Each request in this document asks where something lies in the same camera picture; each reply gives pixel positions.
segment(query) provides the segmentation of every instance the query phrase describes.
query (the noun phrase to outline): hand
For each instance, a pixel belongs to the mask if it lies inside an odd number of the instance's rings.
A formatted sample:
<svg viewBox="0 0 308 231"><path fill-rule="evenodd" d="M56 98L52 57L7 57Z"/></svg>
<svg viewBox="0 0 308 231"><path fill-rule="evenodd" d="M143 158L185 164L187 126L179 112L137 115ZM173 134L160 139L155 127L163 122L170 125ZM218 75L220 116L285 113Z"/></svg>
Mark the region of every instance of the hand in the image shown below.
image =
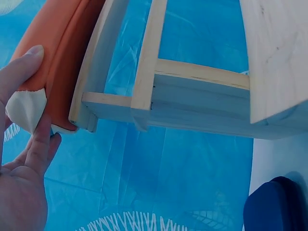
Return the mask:
<svg viewBox="0 0 308 231"><path fill-rule="evenodd" d="M35 46L0 70L0 230L41 231L47 220L44 174L61 136L50 138L51 119L43 115L26 148L1 167L4 131L12 124L5 114L8 99L41 65L44 50Z"/></svg>

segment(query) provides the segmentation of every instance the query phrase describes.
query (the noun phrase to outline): blue tarp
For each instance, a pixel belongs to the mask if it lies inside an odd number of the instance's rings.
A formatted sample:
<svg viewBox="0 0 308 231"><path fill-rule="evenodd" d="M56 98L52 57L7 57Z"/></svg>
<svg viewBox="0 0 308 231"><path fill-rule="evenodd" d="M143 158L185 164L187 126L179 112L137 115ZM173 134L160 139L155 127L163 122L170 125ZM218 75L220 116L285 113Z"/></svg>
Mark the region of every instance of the blue tarp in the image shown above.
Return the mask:
<svg viewBox="0 0 308 231"><path fill-rule="evenodd" d="M0 3L0 67L45 0ZM5 4L16 2L16 8ZM105 91L131 95L151 0L130 0ZM238 0L169 0L160 58L245 72ZM29 134L5 132L3 163ZM100 120L95 134L63 135L45 176L47 231L238 231L253 140Z"/></svg>

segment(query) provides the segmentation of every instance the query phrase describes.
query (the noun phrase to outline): orange cushion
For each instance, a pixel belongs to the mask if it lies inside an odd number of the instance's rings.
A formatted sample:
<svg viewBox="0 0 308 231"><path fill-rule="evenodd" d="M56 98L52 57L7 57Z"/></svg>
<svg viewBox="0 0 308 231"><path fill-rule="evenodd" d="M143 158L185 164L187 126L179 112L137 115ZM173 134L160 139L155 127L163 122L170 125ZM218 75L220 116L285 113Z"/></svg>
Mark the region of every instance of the orange cushion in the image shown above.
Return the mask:
<svg viewBox="0 0 308 231"><path fill-rule="evenodd" d="M88 42L105 0L47 0L25 32L12 60L35 45L43 45L44 60L38 72L18 91L45 89L45 112L52 124L68 131L70 105Z"/></svg>

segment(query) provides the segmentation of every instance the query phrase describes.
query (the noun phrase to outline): wooden slat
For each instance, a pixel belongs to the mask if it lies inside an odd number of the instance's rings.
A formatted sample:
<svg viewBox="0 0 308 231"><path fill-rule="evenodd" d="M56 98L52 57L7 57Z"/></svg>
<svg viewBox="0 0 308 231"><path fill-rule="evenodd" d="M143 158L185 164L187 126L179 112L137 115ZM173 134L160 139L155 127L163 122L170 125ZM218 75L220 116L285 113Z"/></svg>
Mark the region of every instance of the wooden slat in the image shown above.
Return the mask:
<svg viewBox="0 0 308 231"><path fill-rule="evenodd" d="M303 113L293 107L308 99L308 1L240 3L249 57L251 122L274 116L271 123L292 126L288 117Z"/></svg>
<svg viewBox="0 0 308 231"><path fill-rule="evenodd" d="M249 77L247 75L209 66L158 59L155 74L195 79L249 90Z"/></svg>
<svg viewBox="0 0 308 231"><path fill-rule="evenodd" d="M130 113L131 97L85 92L82 102L100 119L133 122Z"/></svg>
<svg viewBox="0 0 308 231"><path fill-rule="evenodd" d="M139 130L147 129L147 120L151 109L154 70L158 58L166 7L167 0L152 0L144 33L131 101L132 114Z"/></svg>
<svg viewBox="0 0 308 231"><path fill-rule="evenodd" d="M87 91L104 90L128 2L129 0L106 0L79 72L69 119L88 131L96 130L97 116L82 104L82 95Z"/></svg>
<svg viewBox="0 0 308 231"><path fill-rule="evenodd" d="M153 126L260 139L279 139L305 131L286 124L250 124L249 90L234 87L236 84L233 82L236 77L248 76L234 75L235 78L230 78L230 81L226 78L229 84L218 84L206 81L212 72L195 78L186 77L178 70L169 68L164 75L161 71L155 75L150 119Z"/></svg>

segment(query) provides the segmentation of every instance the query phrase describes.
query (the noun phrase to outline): dark blue object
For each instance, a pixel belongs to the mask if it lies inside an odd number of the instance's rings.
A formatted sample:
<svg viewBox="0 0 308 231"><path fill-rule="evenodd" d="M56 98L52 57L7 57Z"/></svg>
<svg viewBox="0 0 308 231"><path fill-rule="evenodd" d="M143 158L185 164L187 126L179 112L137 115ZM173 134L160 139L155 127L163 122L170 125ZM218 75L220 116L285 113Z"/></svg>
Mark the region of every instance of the dark blue object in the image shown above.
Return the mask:
<svg viewBox="0 0 308 231"><path fill-rule="evenodd" d="M244 206L245 231L307 231L307 219L305 197L286 177L260 186Z"/></svg>

